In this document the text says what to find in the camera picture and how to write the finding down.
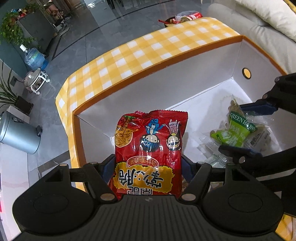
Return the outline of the potted green plant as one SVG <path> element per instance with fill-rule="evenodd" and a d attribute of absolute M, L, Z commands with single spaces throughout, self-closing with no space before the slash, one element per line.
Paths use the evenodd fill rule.
<path fill-rule="evenodd" d="M 34 105 L 25 100 L 22 93 L 16 93 L 11 82 L 16 83 L 19 80 L 15 77 L 13 70 L 1 60 L 1 112 L 13 106 L 29 115 Z"/>

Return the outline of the grey metal trash bin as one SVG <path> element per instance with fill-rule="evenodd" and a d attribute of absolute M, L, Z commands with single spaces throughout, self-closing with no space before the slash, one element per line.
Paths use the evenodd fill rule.
<path fill-rule="evenodd" d="M 1 116 L 1 143 L 9 145 L 28 154 L 36 153 L 43 129 L 34 127 L 8 111 Z"/>

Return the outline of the grey sofa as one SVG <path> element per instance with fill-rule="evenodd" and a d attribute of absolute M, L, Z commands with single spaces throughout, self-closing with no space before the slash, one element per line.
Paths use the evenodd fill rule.
<path fill-rule="evenodd" d="M 269 54 L 286 73 L 295 73 L 295 41 L 235 1 L 214 1 L 207 16 L 245 35 Z"/>

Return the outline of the clear hawthorn ball packet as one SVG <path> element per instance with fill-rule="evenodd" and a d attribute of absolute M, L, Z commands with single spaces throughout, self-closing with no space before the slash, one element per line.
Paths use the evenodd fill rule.
<path fill-rule="evenodd" d="M 282 151 L 271 129 L 271 125 L 273 124 L 273 118 L 271 116 L 248 115 L 247 120 L 254 124 L 257 130 L 247 136 L 243 143 L 244 148 L 258 152 L 262 154 L 262 156 Z"/>

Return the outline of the red noodle snack bag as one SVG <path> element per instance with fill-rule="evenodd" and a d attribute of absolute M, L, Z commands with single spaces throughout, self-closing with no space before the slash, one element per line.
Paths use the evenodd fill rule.
<path fill-rule="evenodd" d="M 124 195 L 173 195 L 182 192 L 183 135 L 186 111 L 153 110 L 124 114 L 115 135 L 115 168 L 109 186 Z"/>

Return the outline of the green raisin snack packet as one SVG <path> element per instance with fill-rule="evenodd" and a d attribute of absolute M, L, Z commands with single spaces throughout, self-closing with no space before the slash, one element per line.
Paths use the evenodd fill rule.
<path fill-rule="evenodd" d="M 233 97 L 228 107 L 225 128 L 211 131 L 210 137 L 223 145 L 242 147 L 246 138 L 256 131 L 256 125 L 247 120 L 240 105 Z"/>

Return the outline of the blue water jug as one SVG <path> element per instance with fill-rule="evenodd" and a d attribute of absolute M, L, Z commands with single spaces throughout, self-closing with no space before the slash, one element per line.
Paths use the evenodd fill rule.
<path fill-rule="evenodd" d="M 20 49 L 24 52 L 25 63 L 32 69 L 32 70 L 45 70 L 48 65 L 48 60 L 46 59 L 45 55 L 42 54 L 37 48 L 27 48 L 24 45 L 20 45 Z"/>

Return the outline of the orange cardboard box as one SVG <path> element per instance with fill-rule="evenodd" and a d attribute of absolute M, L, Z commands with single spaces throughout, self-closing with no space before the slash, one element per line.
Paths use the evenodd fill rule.
<path fill-rule="evenodd" d="M 188 128 L 217 125 L 210 111 L 232 95 L 241 102 L 260 99 L 285 71 L 243 35 L 197 46 L 111 82 L 72 114 L 75 153 L 71 166 L 102 162 L 114 152 L 111 138 L 125 113 L 180 109 Z"/>

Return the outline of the beige cushion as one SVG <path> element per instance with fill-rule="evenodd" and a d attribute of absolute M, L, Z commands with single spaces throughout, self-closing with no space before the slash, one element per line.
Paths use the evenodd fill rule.
<path fill-rule="evenodd" d="M 240 0 L 236 3 L 251 10 L 274 29 L 295 42 L 295 1 Z"/>

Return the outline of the yellow checkered tablecloth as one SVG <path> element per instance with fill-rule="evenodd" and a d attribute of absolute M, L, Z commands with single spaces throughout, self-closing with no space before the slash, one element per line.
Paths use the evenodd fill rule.
<path fill-rule="evenodd" d="M 171 27 L 146 34 L 118 46 L 72 73 L 65 81 L 56 97 L 56 107 L 63 127 L 68 136 L 70 160 L 75 153 L 72 114 L 73 111 L 89 100 L 95 94 L 107 89 L 111 82 L 119 82 L 138 70 L 148 68 L 158 61 L 191 50 L 215 41 L 239 36 L 239 34 L 215 18 L 202 17 L 194 21 L 180 23 Z M 195 124 L 188 128 L 188 122 L 183 135 L 182 153 L 188 154 L 194 162 L 203 161 L 205 152 L 199 149 L 198 134 L 208 133 L 220 128 L 226 121 L 227 107 L 232 98 L 239 103 L 238 97 L 232 95 L 226 98 L 222 109 L 210 111 L 210 117 L 217 119 L 217 125 L 200 129 Z"/>

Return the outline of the hanging leafy plant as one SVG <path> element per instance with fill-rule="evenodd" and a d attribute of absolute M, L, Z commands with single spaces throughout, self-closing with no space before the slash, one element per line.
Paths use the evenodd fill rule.
<path fill-rule="evenodd" d="M 25 37 L 22 28 L 16 23 L 18 13 L 7 12 L 1 23 L 1 41 L 5 40 L 8 43 L 15 45 L 29 45 L 34 42 L 34 37 Z"/>

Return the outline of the small white stool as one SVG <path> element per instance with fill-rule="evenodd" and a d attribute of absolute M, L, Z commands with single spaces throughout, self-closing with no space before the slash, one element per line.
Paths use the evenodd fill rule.
<path fill-rule="evenodd" d="M 25 78 L 23 79 L 24 87 L 30 92 L 36 95 L 40 95 L 40 89 L 45 83 L 49 83 L 50 78 L 49 75 L 45 72 L 45 70 L 41 70 L 40 68 L 36 70 L 31 70 L 27 73 Z"/>

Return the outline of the snack basket on floor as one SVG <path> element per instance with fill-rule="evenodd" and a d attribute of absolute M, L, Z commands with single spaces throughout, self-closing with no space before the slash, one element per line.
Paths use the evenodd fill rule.
<path fill-rule="evenodd" d="M 165 27 L 169 27 L 171 25 L 176 25 L 179 23 L 200 19 L 202 17 L 203 15 L 198 11 L 183 11 L 166 20 L 158 19 L 158 22 L 163 23 Z"/>

